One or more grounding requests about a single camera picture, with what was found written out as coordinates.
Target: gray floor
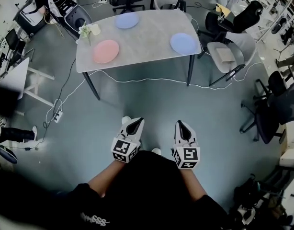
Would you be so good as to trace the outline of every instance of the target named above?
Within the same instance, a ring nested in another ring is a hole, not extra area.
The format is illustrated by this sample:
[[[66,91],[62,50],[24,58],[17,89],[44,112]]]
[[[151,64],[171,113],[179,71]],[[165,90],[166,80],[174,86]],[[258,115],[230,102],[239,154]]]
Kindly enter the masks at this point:
[[[79,0],[79,3],[94,1],[98,0]],[[216,0],[186,1],[188,6],[199,1],[208,8],[216,3]],[[144,3],[149,8],[150,0]],[[110,4],[85,8],[94,21],[113,16]],[[188,12],[203,29],[208,11],[189,7]],[[63,34],[65,39],[59,36],[54,25],[48,25],[29,44],[35,47],[31,66],[56,77],[55,81],[44,80],[40,86],[39,95],[50,101],[58,97],[76,56],[77,45],[67,33]],[[118,80],[171,78],[185,81],[188,61],[189,57],[180,57],[106,72]],[[253,62],[260,62],[257,55]],[[192,83],[207,86],[211,76],[215,79],[220,75],[210,56],[195,60]],[[50,125],[45,142],[38,150],[14,149],[19,159],[16,170],[49,189],[71,190],[78,183],[87,182],[113,160],[111,142],[121,126],[122,116],[144,117],[144,149],[160,147],[169,159],[172,159],[174,125],[177,120],[183,120],[194,128],[201,146],[201,162],[194,172],[208,194],[227,208],[235,186],[243,183],[250,173],[260,178],[266,176],[280,156],[278,139],[265,145],[262,141],[252,141],[255,129],[243,135],[239,133],[239,128],[250,117],[248,111],[240,108],[240,103],[242,100],[251,102],[257,78],[267,80],[263,65],[253,66],[244,81],[234,82],[224,90],[186,87],[164,80],[116,83],[103,73],[95,73],[91,79],[102,100],[97,101],[86,83],[80,86],[65,102],[61,122]],[[74,66],[62,100],[82,80],[82,74],[78,74]],[[224,86],[225,81],[214,87]],[[16,116],[13,126],[30,129],[37,125],[41,138],[48,109],[47,105],[25,95],[20,100],[19,110],[25,111],[26,116]]]

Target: light blue plate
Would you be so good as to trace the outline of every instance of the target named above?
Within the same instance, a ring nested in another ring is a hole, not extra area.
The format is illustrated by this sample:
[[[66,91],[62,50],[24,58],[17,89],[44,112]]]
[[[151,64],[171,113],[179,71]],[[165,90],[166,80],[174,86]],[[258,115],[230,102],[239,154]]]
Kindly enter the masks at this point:
[[[188,34],[177,33],[170,39],[173,50],[181,55],[192,55],[197,53],[198,44],[196,40]]]
[[[134,27],[139,21],[138,15],[135,12],[123,13],[115,18],[115,25],[120,29],[128,29]]]

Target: pink plate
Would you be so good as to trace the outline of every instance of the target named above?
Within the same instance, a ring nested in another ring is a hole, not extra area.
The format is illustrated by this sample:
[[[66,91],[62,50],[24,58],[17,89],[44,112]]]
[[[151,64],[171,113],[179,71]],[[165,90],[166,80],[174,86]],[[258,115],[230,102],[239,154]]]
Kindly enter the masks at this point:
[[[119,45],[114,40],[104,40],[93,50],[93,59],[97,63],[108,63],[115,59],[119,52]]]

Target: white shoe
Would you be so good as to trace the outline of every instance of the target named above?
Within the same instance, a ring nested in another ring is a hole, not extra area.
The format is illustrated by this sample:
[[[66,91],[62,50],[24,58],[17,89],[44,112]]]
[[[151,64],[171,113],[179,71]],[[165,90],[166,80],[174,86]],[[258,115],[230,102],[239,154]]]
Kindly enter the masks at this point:
[[[35,125],[32,128],[32,132],[34,133],[34,140],[36,140],[36,137],[37,137],[37,127]]]
[[[152,152],[154,152],[155,154],[160,155],[160,156],[161,156],[161,154],[162,154],[162,151],[161,151],[160,148],[154,148],[154,149],[152,150]]]
[[[5,128],[8,123],[8,120],[5,117],[2,117],[0,120],[0,127]]]
[[[131,118],[129,116],[124,116],[122,118],[122,125],[124,125],[126,122],[129,122],[131,120]]]

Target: black shirt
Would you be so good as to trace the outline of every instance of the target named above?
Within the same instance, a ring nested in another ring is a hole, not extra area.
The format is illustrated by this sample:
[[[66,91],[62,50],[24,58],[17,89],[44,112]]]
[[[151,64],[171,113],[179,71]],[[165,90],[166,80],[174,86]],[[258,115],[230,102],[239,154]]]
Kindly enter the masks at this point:
[[[37,9],[40,9],[43,6],[45,6],[48,10],[50,10],[48,0],[34,0],[34,1],[35,1],[35,5]]]
[[[226,212],[209,196],[196,202],[175,162],[140,151],[117,175],[105,197],[79,184],[67,196],[80,229],[214,229]]]

